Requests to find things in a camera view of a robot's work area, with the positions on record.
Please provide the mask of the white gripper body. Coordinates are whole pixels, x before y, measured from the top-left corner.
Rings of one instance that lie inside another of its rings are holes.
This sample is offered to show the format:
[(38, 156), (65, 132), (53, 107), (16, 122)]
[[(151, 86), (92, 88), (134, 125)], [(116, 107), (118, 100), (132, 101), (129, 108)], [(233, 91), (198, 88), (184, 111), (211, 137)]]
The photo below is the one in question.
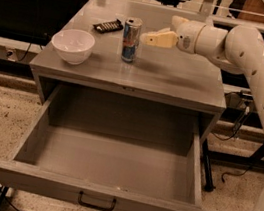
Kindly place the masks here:
[(195, 53), (196, 41), (206, 24), (191, 21), (180, 16), (173, 16), (171, 21), (178, 38), (177, 48), (188, 54)]

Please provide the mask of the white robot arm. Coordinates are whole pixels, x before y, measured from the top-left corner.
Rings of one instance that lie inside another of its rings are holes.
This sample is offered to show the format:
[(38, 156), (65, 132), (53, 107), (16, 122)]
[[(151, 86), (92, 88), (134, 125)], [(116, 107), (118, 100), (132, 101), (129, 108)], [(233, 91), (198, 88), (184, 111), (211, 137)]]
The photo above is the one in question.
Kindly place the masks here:
[[(221, 70), (243, 74), (264, 130), (264, 40), (258, 29), (238, 25), (226, 31), (203, 22), (173, 16), (170, 28), (140, 35), (143, 44), (177, 47), (188, 54), (204, 56)], [(264, 211), (264, 189), (253, 211)]]

